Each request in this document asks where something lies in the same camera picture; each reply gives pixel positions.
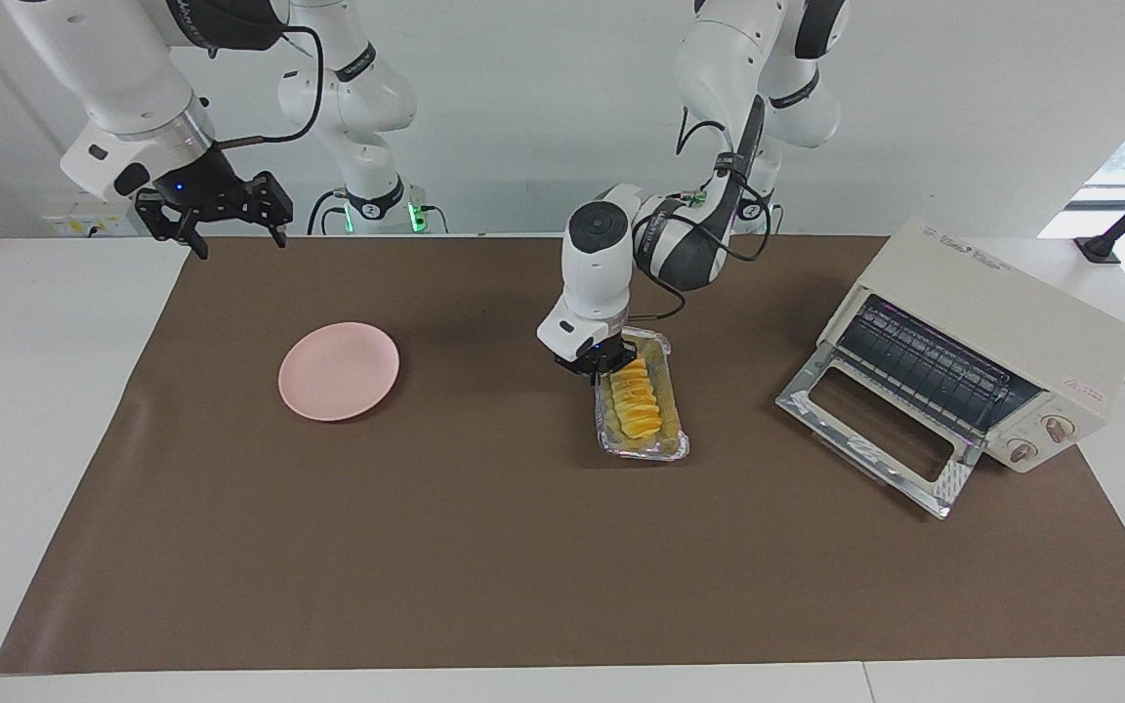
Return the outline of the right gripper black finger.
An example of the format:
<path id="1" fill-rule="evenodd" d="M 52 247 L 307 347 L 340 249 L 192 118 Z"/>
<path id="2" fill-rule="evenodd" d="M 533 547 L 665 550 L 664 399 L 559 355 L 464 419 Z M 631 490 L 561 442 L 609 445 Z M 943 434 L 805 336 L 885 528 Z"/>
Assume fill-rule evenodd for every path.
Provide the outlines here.
<path id="1" fill-rule="evenodd" d="M 259 173 L 250 186 L 254 220 L 271 236 L 276 246 L 287 245 L 287 227 L 292 223 L 292 200 L 272 173 Z"/>
<path id="2" fill-rule="evenodd" d="M 137 192 L 137 214 L 153 238 L 174 241 L 200 260 L 209 258 L 209 246 L 197 229 L 204 214 L 197 206 L 176 210 L 160 192 Z"/>

